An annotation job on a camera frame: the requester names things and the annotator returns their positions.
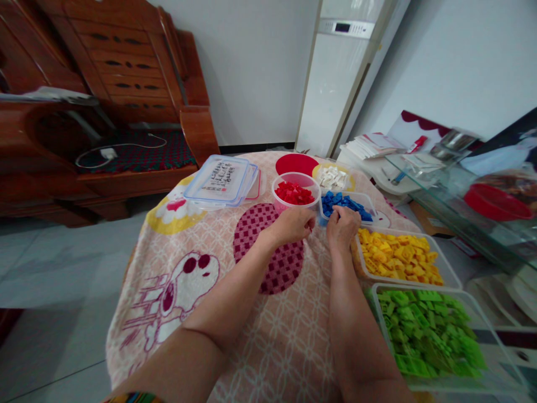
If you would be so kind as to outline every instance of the red bowl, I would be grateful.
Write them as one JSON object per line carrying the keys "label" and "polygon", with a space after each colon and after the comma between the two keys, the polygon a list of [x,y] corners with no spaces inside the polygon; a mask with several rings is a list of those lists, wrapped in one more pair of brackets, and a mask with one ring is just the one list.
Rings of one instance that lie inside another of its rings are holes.
{"label": "red bowl", "polygon": [[486,184],[473,184],[464,201],[479,214],[496,221],[532,219],[533,213],[523,202],[503,190]]}
{"label": "red bowl", "polygon": [[283,175],[287,172],[300,172],[311,176],[313,169],[317,165],[319,163],[306,154],[291,153],[276,161],[276,172],[278,175]]}

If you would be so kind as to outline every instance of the glass shelf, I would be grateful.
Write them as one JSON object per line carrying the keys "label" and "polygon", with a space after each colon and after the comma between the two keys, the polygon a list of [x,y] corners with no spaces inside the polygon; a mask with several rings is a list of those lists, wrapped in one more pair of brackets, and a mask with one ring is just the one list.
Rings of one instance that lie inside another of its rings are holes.
{"label": "glass shelf", "polygon": [[385,158],[420,186],[412,199],[491,262],[509,274],[524,265],[537,270],[537,218],[499,222],[474,211],[463,197],[477,177],[459,164],[424,174],[401,154]]}

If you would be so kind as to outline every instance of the charging cable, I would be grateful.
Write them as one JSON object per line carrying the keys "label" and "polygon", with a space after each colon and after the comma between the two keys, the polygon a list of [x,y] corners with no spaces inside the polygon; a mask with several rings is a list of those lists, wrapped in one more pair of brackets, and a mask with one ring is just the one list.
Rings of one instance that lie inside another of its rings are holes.
{"label": "charging cable", "polygon": [[[154,134],[151,134],[151,133],[148,133],[147,134],[148,136],[150,137],[155,137],[155,138],[158,138],[159,140],[162,140],[164,141],[163,144],[161,144],[160,146],[143,146],[141,144],[135,144],[135,143],[122,143],[122,144],[112,144],[110,146],[102,146],[102,147],[96,147],[96,148],[92,148],[91,150],[88,150],[86,151],[84,154],[80,154],[77,158],[77,160],[74,162],[74,164],[77,166],[77,167],[80,167],[80,168],[87,168],[87,169],[92,169],[92,168],[99,168],[99,167],[102,167],[106,164],[108,164],[110,161],[112,161],[114,158],[117,157],[117,154],[116,154],[116,151],[112,148],[112,147],[119,147],[119,146],[138,146],[138,147],[143,147],[143,148],[161,148],[161,147],[164,147],[166,144],[168,144],[167,140],[159,137],[159,136],[155,136]],[[93,152],[93,151],[97,151],[97,150],[101,150],[101,155],[106,158],[106,161],[103,162],[102,164],[99,164],[99,165],[94,165],[92,167],[88,167],[88,166],[83,166],[83,165],[80,165],[78,162],[82,159],[82,157],[88,155],[89,153]]]}

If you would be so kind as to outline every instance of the white cable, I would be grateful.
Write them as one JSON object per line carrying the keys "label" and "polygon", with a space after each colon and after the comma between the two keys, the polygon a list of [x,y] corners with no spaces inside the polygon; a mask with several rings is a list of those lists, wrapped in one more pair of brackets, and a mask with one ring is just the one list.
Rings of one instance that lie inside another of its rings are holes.
{"label": "white cable", "polygon": [[80,159],[81,159],[82,157],[84,157],[85,155],[91,153],[92,151],[97,151],[97,150],[99,150],[99,149],[103,149],[103,148],[111,148],[111,147],[119,147],[119,146],[138,146],[138,147],[143,147],[143,148],[161,148],[161,147],[164,147],[166,144],[168,144],[168,141],[167,141],[167,140],[165,140],[165,139],[163,139],[163,138],[161,138],[161,137],[159,137],[159,136],[155,136],[154,134],[151,134],[151,133],[148,133],[147,135],[150,136],[150,137],[156,137],[156,138],[158,138],[159,140],[164,141],[164,144],[161,144],[160,146],[152,146],[152,147],[150,147],[150,146],[143,146],[143,145],[141,145],[141,144],[122,143],[122,144],[111,144],[111,145],[109,145],[109,146],[96,147],[96,148],[92,148],[91,150],[86,151],[86,152],[83,153],[83,154],[80,154],[80,155],[78,156],[77,160],[74,162],[74,164],[75,164],[77,167],[80,167],[80,168],[87,168],[87,169],[99,168],[99,167],[102,167],[102,166],[108,164],[110,161],[113,160],[113,158],[111,158],[111,159],[108,160],[108,161],[103,162],[102,164],[95,165],[95,166],[92,166],[92,167],[82,166],[82,165],[80,165],[80,164],[78,163],[78,161],[80,161]]}

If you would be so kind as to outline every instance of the seat cushion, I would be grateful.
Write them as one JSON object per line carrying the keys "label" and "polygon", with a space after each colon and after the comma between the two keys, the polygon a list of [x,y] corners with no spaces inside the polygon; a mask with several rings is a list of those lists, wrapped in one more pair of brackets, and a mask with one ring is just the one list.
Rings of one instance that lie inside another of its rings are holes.
{"label": "seat cushion", "polygon": [[[147,147],[155,147],[164,143],[160,138],[148,136],[151,133],[167,141],[159,148],[145,148],[140,146],[117,146],[117,144],[132,143]],[[163,171],[195,165],[196,160],[186,144],[185,136],[181,130],[119,130],[114,135],[103,138],[96,147],[110,146],[117,157],[101,167],[81,168],[82,174],[110,173],[132,171]],[[86,154],[78,161],[85,167],[93,167],[106,162],[99,150]]]}

